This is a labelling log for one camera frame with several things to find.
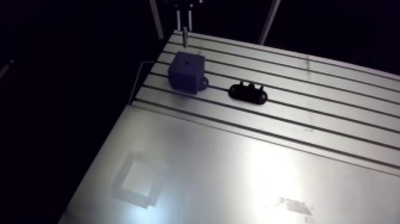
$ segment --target blue cube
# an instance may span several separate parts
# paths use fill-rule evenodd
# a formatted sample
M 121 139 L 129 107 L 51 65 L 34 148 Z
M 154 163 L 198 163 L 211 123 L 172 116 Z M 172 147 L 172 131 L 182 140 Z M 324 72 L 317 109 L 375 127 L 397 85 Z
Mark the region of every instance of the blue cube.
M 204 56 L 178 52 L 168 69 L 168 79 L 175 90 L 197 94 L 208 86 L 204 77 Z

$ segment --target black clamp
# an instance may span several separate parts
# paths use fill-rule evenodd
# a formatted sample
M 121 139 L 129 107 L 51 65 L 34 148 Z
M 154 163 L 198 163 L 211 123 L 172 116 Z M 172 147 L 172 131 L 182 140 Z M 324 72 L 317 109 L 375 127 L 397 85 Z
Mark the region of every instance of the black clamp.
M 263 91 L 263 86 L 256 89 L 253 83 L 245 86 L 242 81 L 240 81 L 240 84 L 232 85 L 228 90 L 228 94 L 233 99 L 259 105 L 264 104 L 268 100 L 268 95 Z

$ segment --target metal rod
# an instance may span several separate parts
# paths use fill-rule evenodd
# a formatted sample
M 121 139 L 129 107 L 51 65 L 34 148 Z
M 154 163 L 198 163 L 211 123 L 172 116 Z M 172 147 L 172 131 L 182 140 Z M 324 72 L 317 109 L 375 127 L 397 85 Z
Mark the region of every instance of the metal rod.
M 189 10 L 189 31 L 192 31 L 192 10 Z
M 280 0 L 274 0 L 272 2 L 270 12 L 268 13 L 267 20 L 265 21 L 264 28 L 262 29 L 260 40 L 258 41 L 258 44 L 260 44 L 260 45 L 265 44 L 265 40 L 267 39 L 268 33 L 271 29 L 272 22 L 274 21 L 276 12 L 278 11 L 279 4 L 280 4 Z
M 150 0 L 151 11 L 153 12 L 154 24 L 157 29 L 158 39 L 164 39 L 163 28 L 161 27 L 160 15 L 158 14 L 157 3 L 155 0 Z
M 180 11 L 176 10 L 176 21 L 178 22 L 178 31 L 180 31 Z
M 182 32 L 182 43 L 185 48 L 188 47 L 188 29 L 186 26 L 183 27 L 183 32 Z

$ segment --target metal plate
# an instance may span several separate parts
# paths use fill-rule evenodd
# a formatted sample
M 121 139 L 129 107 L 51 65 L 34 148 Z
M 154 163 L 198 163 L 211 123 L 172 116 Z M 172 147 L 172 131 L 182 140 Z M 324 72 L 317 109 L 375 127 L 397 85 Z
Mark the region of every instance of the metal plate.
M 400 223 L 399 77 L 189 37 L 172 35 L 60 223 Z M 206 57 L 208 89 L 170 88 L 178 51 Z M 270 101 L 230 99 L 240 80 Z
M 113 196 L 131 153 L 167 170 L 147 209 Z M 398 189 L 396 176 L 127 107 L 60 223 L 394 224 Z

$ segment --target black background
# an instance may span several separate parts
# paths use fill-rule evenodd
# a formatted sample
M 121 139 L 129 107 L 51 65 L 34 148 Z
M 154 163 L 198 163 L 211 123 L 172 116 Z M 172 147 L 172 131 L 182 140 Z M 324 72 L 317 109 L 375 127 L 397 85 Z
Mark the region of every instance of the black background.
M 175 13 L 158 4 L 168 39 Z M 193 28 L 257 43 L 270 4 L 204 0 Z M 397 11 L 395 1 L 282 0 L 266 45 L 400 73 Z M 0 66 L 15 59 L 0 79 L 3 192 L 17 191 L 7 195 L 18 211 L 8 222 L 56 223 L 127 104 L 140 61 L 155 60 L 165 41 L 145 0 L 2 1 L 0 16 Z

